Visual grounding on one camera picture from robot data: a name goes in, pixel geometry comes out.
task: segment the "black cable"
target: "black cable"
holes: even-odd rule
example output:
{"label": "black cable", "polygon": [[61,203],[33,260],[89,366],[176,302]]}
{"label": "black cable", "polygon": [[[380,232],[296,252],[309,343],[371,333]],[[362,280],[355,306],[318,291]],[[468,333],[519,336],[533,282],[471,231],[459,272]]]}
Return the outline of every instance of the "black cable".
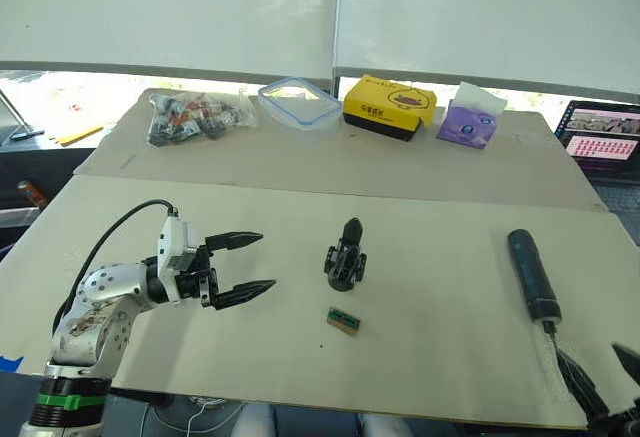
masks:
{"label": "black cable", "polygon": [[93,249],[91,249],[91,252],[89,252],[89,255],[84,261],[84,264],[80,269],[80,272],[78,272],[78,276],[76,277],[76,280],[73,283],[73,286],[71,287],[71,291],[69,292],[67,299],[64,302],[62,302],[62,305],[58,309],[58,312],[56,312],[56,316],[53,319],[53,328],[51,331],[52,334],[55,333],[56,328],[60,323],[60,319],[62,319],[62,317],[66,315],[69,312],[69,310],[71,310],[71,306],[73,305],[73,300],[75,299],[75,296],[76,296],[76,291],[78,290],[78,285],[80,284],[85,274],[87,273],[87,270],[89,269],[89,266],[91,265],[91,262],[93,261],[94,257],[100,250],[100,247],[102,247],[102,245],[109,238],[109,236],[118,227],[120,227],[129,217],[131,217],[136,212],[144,209],[145,207],[150,207],[152,205],[164,205],[167,208],[167,215],[175,216],[175,217],[178,216],[178,211],[175,210],[175,208],[173,207],[173,204],[171,204],[166,200],[153,199],[153,200],[148,200],[146,202],[143,202],[140,205],[136,205],[133,209],[131,209],[129,212],[127,212],[122,217],[120,217],[111,227],[109,227],[109,229],[102,235],[102,237],[100,237],[98,242],[96,242],[96,245],[93,246]]}
{"label": "black cable", "polygon": [[547,334],[549,336],[549,338],[551,339],[551,343],[553,344],[553,348],[556,351],[556,354],[558,353],[558,341],[556,340],[556,324],[554,324],[553,322],[551,322],[550,320],[545,320],[542,323],[542,328],[544,330],[544,333]]}

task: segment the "black box base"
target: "black box base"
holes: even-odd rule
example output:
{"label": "black box base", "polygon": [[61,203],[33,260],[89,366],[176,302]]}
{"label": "black box base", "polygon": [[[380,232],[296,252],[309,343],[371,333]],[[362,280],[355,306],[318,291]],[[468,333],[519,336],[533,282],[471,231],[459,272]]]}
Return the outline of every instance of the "black box base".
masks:
{"label": "black box base", "polygon": [[342,115],[344,116],[344,121],[347,124],[371,130],[373,132],[377,132],[378,134],[387,135],[389,137],[393,137],[394,139],[404,140],[405,142],[409,142],[420,128],[420,122],[418,122],[416,130],[411,131],[400,129],[392,125],[381,124],[380,122],[374,122],[373,120],[364,119],[352,114],[344,113]]}

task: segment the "yellow tissue box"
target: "yellow tissue box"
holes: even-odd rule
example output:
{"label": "yellow tissue box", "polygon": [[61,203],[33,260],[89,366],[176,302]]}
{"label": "yellow tissue box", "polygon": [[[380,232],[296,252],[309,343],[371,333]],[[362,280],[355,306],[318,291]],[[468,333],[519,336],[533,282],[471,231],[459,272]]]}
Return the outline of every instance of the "yellow tissue box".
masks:
{"label": "yellow tissue box", "polygon": [[409,141],[431,124],[436,94],[363,75],[344,99],[344,120],[358,127]]}

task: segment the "bag of small parts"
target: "bag of small parts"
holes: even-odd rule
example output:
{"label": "bag of small parts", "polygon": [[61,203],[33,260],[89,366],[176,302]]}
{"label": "bag of small parts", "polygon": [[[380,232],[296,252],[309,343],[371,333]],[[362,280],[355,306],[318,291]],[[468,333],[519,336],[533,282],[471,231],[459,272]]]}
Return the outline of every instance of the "bag of small parts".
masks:
{"label": "bag of small parts", "polygon": [[198,135],[217,139],[232,127],[257,125],[253,104],[242,93],[153,94],[149,101],[153,107],[153,121],[147,140],[158,147],[191,140]]}

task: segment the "laptop screen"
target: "laptop screen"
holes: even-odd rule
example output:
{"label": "laptop screen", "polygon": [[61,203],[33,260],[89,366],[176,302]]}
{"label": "laptop screen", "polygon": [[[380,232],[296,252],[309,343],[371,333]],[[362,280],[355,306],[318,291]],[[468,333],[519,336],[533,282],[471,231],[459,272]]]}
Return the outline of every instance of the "laptop screen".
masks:
{"label": "laptop screen", "polygon": [[572,100],[555,134],[587,177],[640,183],[640,106]]}

